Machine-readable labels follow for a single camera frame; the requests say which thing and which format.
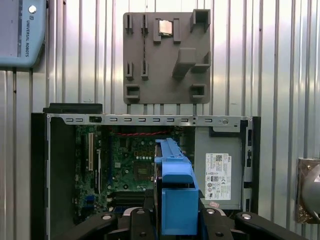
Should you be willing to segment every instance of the screw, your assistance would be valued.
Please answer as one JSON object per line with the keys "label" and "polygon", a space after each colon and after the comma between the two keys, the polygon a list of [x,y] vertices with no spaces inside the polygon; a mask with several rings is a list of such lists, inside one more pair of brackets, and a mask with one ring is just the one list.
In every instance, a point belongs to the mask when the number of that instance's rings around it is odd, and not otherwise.
{"label": "screw", "polygon": [[222,120],[222,124],[223,124],[223,125],[228,125],[228,123],[229,123],[228,119],[223,119],[223,120]]}
{"label": "screw", "polygon": [[208,214],[214,214],[214,213],[215,213],[215,210],[209,208],[209,209],[206,210],[206,212],[207,212]]}
{"label": "screw", "polygon": [[104,215],[104,216],[102,217],[102,219],[103,219],[103,220],[109,220],[109,219],[111,219],[111,216],[110,216],[110,215]]}
{"label": "screw", "polygon": [[246,220],[250,220],[251,216],[249,214],[242,214],[241,217],[243,217]]}
{"label": "screw", "polygon": [[34,14],[34,13],[36,13],[37,8],[36,8],[35,5],[31,5],[31,6],[28,8],[28,10],[29,10],[29,13]]}

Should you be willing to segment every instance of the gray 3d printed holder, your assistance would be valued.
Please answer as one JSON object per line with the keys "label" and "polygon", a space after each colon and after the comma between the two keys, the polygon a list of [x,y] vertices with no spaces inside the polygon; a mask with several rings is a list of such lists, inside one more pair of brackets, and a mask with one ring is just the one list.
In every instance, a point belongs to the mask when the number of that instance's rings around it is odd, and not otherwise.
{"label": "gray 3d printed holder", "polygon": [[209,9],[123,15],[126,104],[205,104],[210,100]]}

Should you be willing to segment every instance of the power supply label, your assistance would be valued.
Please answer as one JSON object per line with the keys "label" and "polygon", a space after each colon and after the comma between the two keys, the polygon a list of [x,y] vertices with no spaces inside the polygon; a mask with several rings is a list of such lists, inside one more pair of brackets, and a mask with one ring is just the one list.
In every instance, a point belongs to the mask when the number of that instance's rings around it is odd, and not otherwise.
{"label": "power supply label", "polygon": [[231,163],[227,153],[205,154],[205,200],[231,200]]}

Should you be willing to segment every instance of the blue plastic shroud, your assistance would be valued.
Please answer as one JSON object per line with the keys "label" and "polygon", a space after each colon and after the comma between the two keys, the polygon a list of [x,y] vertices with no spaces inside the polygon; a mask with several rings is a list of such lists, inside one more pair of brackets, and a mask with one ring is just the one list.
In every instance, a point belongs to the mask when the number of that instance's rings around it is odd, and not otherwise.
{"label": "blue plastic shroud", "polygon": [[162,165],[162,235],[197,235],[199,187],[191,162],[171,138],[156,140]]}

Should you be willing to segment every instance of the universal robots logo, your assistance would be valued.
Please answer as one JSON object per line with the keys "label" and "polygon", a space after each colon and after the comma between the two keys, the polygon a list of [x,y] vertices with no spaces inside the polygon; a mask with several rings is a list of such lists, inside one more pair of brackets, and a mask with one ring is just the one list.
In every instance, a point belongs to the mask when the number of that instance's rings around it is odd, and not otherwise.
{"label": "universal robots logo", "polygon": [[29,16],[29,20],[26,21],[26,34],[25,34],[25,57],[29,57],[30,48],[30,21],[34,20],[34,16]]}

